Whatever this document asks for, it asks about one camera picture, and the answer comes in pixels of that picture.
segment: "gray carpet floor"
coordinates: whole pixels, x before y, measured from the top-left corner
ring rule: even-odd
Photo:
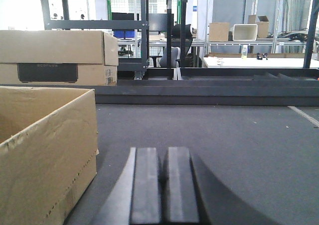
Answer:
[[[319,120],[319,108],[301,108]],[[97,105],[98,174],[65,225],[88,225],[129,148],[185,146],[234,193],[285,225],[318,225],[319,128],[288,107]]]

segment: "black monitor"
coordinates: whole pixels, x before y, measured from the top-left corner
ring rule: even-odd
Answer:
[[[134,13],[113,12],[112,20],[134,20]]]
[[[134,20],[134,13],[125,13],[125,12],[113,12],[112,20]],[[116,30],[113,29],[114,36],[117,38],[134,38],[135,32],[134,30]]]
[[[166,32],[167,31],[167,14],[166,13],[149,13],[150,31]],[[171,15],[171,26],[174,26],[174,14]]]

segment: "plastic bottle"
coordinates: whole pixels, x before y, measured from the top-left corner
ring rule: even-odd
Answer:
[[[247,45],[243,45],[243,48],[241,49],[241,58],[247,59],[247,54],[248,54],[248,47]]]

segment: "small cardboard box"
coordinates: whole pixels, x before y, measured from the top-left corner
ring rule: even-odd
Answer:
[[[96,175],[94,90],[0,87],[0,224],[62,225]]]
[[[118,66],[117,50],[117,39],[101,31],[3,30],[0,84],[114,85],[105,65]]]
[[[212,22],[209,24],[209,41],[227,42],[228,41],[228,22]]]
[[[249,15],[248,16],[248,23],[249,24],[257,24],[258,31],[257,37],[258,38],[267,38],[268,31],[269,31],[269,20],[267,16],[258,16],[259,22],[256,22],[256,15]]]

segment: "office chair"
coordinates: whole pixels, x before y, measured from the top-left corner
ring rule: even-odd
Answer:
[[[180,67],[192,67],[193,55],[188,51],[193,42],[193,35],[191,34],[190,24],[186,25],[186,35],[185,35],[185,65],[180,65]],[[180,24],[176,24],[171,30],[171,46],[180,47]]]
[[[172,47],[171,48],[171,67],[176,68],[178,67],[178,60],[180,57],[180,48],[179,47]],[[163,56],[151,56],[153,59],[154,67],[157,67],[157,58],[160,58],[159,65],[160,67],[167,67],[167,47],[164,49]]]

